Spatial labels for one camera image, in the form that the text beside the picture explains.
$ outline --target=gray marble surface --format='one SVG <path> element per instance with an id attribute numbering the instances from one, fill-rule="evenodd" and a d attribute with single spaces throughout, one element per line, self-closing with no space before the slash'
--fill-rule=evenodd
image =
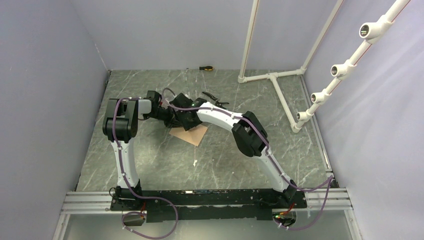
<path id="1" fill-rule="evenodd" d="M 248 70 L 246 76 L 269 70 Z M 310 188 L 326 179 L 319 143 L 311 122 L 293 133 L 283 107 L 269 80 L 239 84 L 238 70 L 114 70 L 101 103 L 85 158 L 77 191 L 106 191 L 117 184 L 118 172 L 112 146 L 102 132 L 109 98 L 144 97 L 147 90 L 162 92 L 169 87 L 190 98 L 208 91 L 234 112 L 255 113 L 265 130 L 271 149 L 284 169 L 302 187 Z M 301 79 L 286 76 L 279 85 L 293 113 L 307 108 Z M 247 189 L 269 188 L 259 167 L 237 149 L 230 132 L 204 123 L 208 129 L 200 145 L 169 134 L 162 121 L 139 122 L 134 138 L 137 173 L 144 190 Z"/>

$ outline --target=white pvc pipe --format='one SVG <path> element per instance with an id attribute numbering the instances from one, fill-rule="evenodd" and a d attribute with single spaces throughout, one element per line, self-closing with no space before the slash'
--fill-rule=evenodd
<path id="1" fill-rule="evenodd" d="M 336 14 L 339 11 L 340 6 L 342 5 L 343 1 L 344 0 L 338 0 L 335 3 L 330 15 L 327 18 L 327 21 L 325 22 L 324 26 L 322 27 L 321 32 L 319 33 L 318 37 L 316 38 L 315 43 L 312 46 L 312 49 L 310 50 L 308 56 L 306 57 L 305 62 L 302 65 L 302 67 L 301 67 L 302 69 L 306 70 L 306 68 L 308 68 L 309 62 L 311 61 L 312 57 L 314 56 L 315 52 L 317 51 L 317 48 L 320 45 L 321 41 L 323 40 L 327 30 L 330 28 L 330 25 L 333 22 L 334 18 L 336 17 Z"/>
<path id="2" fill-rule="evenodd" d="M 250 13 L 249 27 L 247 29 L 246 42 L 244 44 L 243 58 L 241 60 L 240 74 L 238 75 L 239 83 L 246 82 L 246 80 L 244 79 L 246 63 L 248 61 L 249 49 L 250 49 L 251 41 L 252 41 L 253 28 L 255 27 L 255 19 L 256 19 L 256 13 L 258 12 L 259 1 L 260 0 L 253 0 L 252 10 Z"/>
<path id="3" fill-rule="evenodd" d="M 251 82 L 251 81 L 256 81 L 256 80 L 261 80 L 261 79 L 268 79 L 268 78 L 269 78 L 269 74 L 257 75 L 257 76 L 246 76 L 245 77 L 245 81 L 246 82 Z"/>
<path id="4" fill-rule="evenodd" d="M 390 7 L 390 9 L 386 12 L 385 17 L 388 21 L 393 22 L 395 18 L 398 16 L 398 14 L 404 9 L 404 7 L 410 2 L 410 0 L 396 0 L 393 5 Z M 356 66 L 357 62 L 361 59 L 361 57 L 365 54 L 365 52 L 371 47 L 371 43 L 368 42 L 369 39 L 365 39 L 360 46 L 356 49 L 356 51 L 353 53 L 353 55 L 346 61 L 349 64 L 351 64 L 353 67 Z M 324 89 L 326 94 L 330 95 L 334 89 L 341 83 L 341 79 L 338 77 L 335 77 L 330 84 L 327 86 L 327 88 Z M 296 124 L 296 128 L 300 129 L 309 119 L 311 119 L 312 115 L 315 114 L 317 109 L 324 104 L 324 102 L 320 103 L 314 103 L 308 110 L 306 110 L 307 118 L 304 120 L 300 120 Z"/>
<path id="5" fill-rule="evenodd" d="M 388 9 L 388 11 L 385 13 L 387 20 L 390 22 L 393 22 L 395 18 L 398 16 L 398 14 L 404 9 L 404 7 L 410 2 L 411 0 L 397 0 L 393 3 L 393 5 Z"/>
<path id="6" fill-rule="evenodd" d="M 290 111 L 289 105 L 284 98 L 283 92 L 281 92 L 280 86 L 278 85 L 277 78 L 275 75 L 270 74 L 269 79 L 274 85 L 275 91 L 277 92 L 279 101 L 282 104 L 282 108 L 284 109 L 285 114 L 287 115 L 288 121 L 290 122 L 290 126 L 294 126 L 296 124 L 295 119 L 293 118 L 292 112 Z"/>
<path id="7" fill-rule="evenodd" d="M 338 77 L 333 78 L 330 84 L 325 88 L 327 94 L 331 94 L 333 90 L 342 82 Z"/>
<path id="8" fill-rule="evenodd" d="M 371 44 L 367 42 L 367 40 L 364 40 L 359 47 L 356 49 L 356 51 L 352 54 L 352 56 L 349 58 L 349 62 L 351 65 L 355 66 L 359 59 L 364 55 L 364 53 L 368 50 L 368 48 L 371 47 Z"/>
<path id="9" fill-rule="evenodd" d="M 262 79 L 269 79 L 270 75 L 275 75 L 279 77 L 285 77 L 285 76 L 291 76 L 291 75 L 302 75 L 304 74 L 304 71 L 302 69 L 296 69 L 293 71 L 282 71 L 282 72 L 271 72 L 263 75 L 257 75 L 257 76 L 246 76 L 244 77 L 245 82 L 251 82 L 256 80 L 262 80 Z"/>

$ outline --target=screwdriver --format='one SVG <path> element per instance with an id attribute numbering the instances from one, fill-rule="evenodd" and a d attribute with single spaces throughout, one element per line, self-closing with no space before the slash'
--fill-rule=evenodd
<path id="1" fill-rule="evenodd" d="M 205 70 L 205 71 L 212 71 L 214 70 L 213 66 L 199 66 L 199 67 L 187 67 L 187 69 L 199 69 L 199 70 Z"/>

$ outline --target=gray wall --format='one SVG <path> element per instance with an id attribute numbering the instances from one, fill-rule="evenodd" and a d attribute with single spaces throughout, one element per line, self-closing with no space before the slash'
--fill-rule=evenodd
<path id="1" fill-rule="evenodd" d="M 362 42 L 394 0 L 345 1 L 306 71 L 310 93 Z M 317 118 L 335 176 L 346 186 L 364 239 L 424 237 L 424 2 L 412 0 Z"/>
<path id="2" fill-rule="evenodd" d="M 0 3 L 0 239 L 52 239 L 107 71 L 69 0 Z"/>
<path id="3" fill-rule="evenodd" d="M 72 0 L 108 69 L 240 69 L 253 0 Z M 336 0 L 263 0 L 248 69 L 298 69 Z"/>

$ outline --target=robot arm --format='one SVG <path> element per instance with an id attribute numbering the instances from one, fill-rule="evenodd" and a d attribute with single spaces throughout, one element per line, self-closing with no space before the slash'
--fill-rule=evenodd
<path id="1" fill-rule="evenodd" d="M 268 134 L 252 112 L 248 111 L 244 114 L 231 112 L 226 109 L 217 108 L 202 98 L 197 98 L 193 101 L 182 93 L 170 102 L 172 107 L 162 107 L 161 101 L 162 96 L 158 92 L 148 91 L 144 99 L 135 98 L 123 101 L 118 108 L 117 116 L 119 118 L 116 118 L 115 132 L 122 148 L 122 165 L 129 185 L 137 194 L 141 195 L 142 191 L 140 179 L 136 172 L 132 138 L 137 134 L 137 118 L 140 113 L 145 120 L 149 118 L 161 120 L 168 128 L 183 127 L 187 131 L 198 126 L 202 122 L 207 122 L 232 132 L 238 149 L 244 155 L 256 161 L 261 170 L 268 177 L 272 189 L 280 193 L 287 202 L 291 201 L 296 193 L 296 189 L 288 185 L 282 179 L 281 175 L 292 184 L 295 183 L 284 173 L 271 151 L 266 150 L 266 144 L 262 139 L 268 142 Z M 114 141 L 112 135 L 113 117 L 117 102 L 118 99 L 109 99 L 103 120 L 103 133 L 111 141 L 115 152 L 116 164 L 118 169 L 120 169 L 118 145 Z M 178 108 L 196 108 L 196 110 L 183 111 L 178 110 Z M 250 128 L 249 124 L 240 118 L 248 119 L 253 124 L 254 128 L 261 134 L 262 138 L 256 131 Z M 122 199 L 132 198 L 132 194 L 128 191 L 128 187 L 120 174 L 118 175 L 116 194 Z"/>

